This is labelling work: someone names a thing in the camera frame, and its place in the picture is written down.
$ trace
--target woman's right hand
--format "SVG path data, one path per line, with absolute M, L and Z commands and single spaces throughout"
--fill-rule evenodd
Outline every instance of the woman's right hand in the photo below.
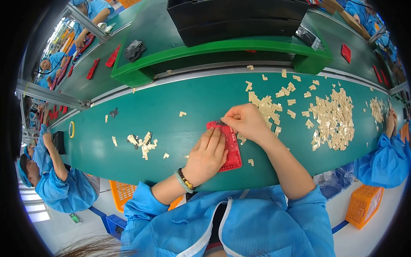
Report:
M 257 144 L 261 144 L 265 138 L 272 135 L 254 104 L 248 103 L 232 107 L 224 117 L 221 117 L 221 121 L 232 127 L 235 133 L 239 132 Z

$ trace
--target hair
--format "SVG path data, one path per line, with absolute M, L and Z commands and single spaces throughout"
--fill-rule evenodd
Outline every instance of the hair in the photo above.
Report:
M 25 153 L 20 156 L 20 167 L 23 170 L 24 174 L 26 174 L 26 176 L 28 176 L 27 160 L 28 157 Z
M 56 257 L 127 257 L 134 254 L 135 250 L 121 250 L 121 242 L 112 235 L 93 236 L 69 243 L 58 250 Z

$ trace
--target black bin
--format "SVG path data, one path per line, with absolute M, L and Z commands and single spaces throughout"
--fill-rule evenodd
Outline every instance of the black bin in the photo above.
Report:
M 63 131 L 57 131 L 52 135 L 53 144 L 58 151 L 58 154 L 66 154 L 66 149 L 64 148 L 64 133 Z
M 305 0 L 168 0 L 186 46 L 250 36 L 292 36 L 310 5 Z

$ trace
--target blue plastic crate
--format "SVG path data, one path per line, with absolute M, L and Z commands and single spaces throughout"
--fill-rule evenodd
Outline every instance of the blue plastic crate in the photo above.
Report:
M 121 232 L 126 228 L 127 221 L 118 217 L 115 214 L 106 217 L 107 225 L 110 230 L 110 234 L 117 239 L 120 239 Z

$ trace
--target teal work surface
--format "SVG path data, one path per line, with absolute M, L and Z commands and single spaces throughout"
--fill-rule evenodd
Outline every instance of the teal work surface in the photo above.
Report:
M 184 156 L 189 155 L 206 130 L 207 122 L 219 119 L 232 106 L 248 102 L 245 81 L 250 81 L 259 99 L 271 95 L 273 103 L 282 104 L 283 111 L 279 112 L 282 130 L 278 138 L 290 148 L 311 176 L 354 161 L 376 148 L 384 129 L 379 124 L 377 131 L 369 101 L 378 97 L 386 103 L 386 94 L 371 91 L 369 87 L 356 83 L 340 81 L 354 105 L 354 138 L 344 151 L 329 149 L 327 144 L 312 151 L 312 135 L 317 126 L 307 129 L 307 117 L 303 117 L 301 112 L 307 111 L 310 103 L 315 104 L 315 96 L 325 98 L 325 95 L 330 95 L 332 84 L 337 85 L 335 89 L 339 92 L 338 80 L 299 74 L 301 82 L 298 82 L 291 78 L 290 73 L 287 78 L 282 78 L 281 73 L 276 72 L 264 75 L 268 80 L 263 81 L 261 73 L 250 72 L 200 77 L 146 88 L 76 114 L 54 127 L 52 132 L 60 130 L 65 133 L 67 155 L 62 156 L 65 163 L 102 178 L 134 185 L 139 181 L 153 185 L 186 164 Z M 319 80 L 320 86 L 311 91 L 311 97 L 304 98 L 303 94 L 309 91 L 313 79 Z M 296 90 L 289 96 L 275 98 L 275 93 L 282 86 L 287 87 L 290 81 Z M 295 99 L 296 104 L 288 106 L 288 99 Z M 401 104 L 393 102 L 393 106 L 399 120 L 402 120 Z M 105 123 L 105 116 L 116 107 L 119 114 L 115 118 L 109 116 Z M 295 119 L 287 114 L 287 109 L 297 114 Z M 179 117 L 180 111 L 187 115 Z M 73 138 L 68 136 L 70 121 L 75 123 Z M 157 139 L 158 143 L 155 149 L 149 151 L 148 160 L 145 160 L 141 148 L 135 150 L 134 145 L 127 143 L 126 139 L 130 134 L 144 139 L 148 131 L 152 132 L 152 139 Z M 117 147 L 113 144 L 112 136 L 116 137 Z M 164 153 L 170 157 L 163 159 Z M 247 140 L 240 146 L 240 154 L 243 163 L 241 168 L 218 173 L 199 186 L 198 190 L 239 190 L 279 183 L 267 155 L 254 142 Z M 248 159 L 254 160 L 253 167 Z

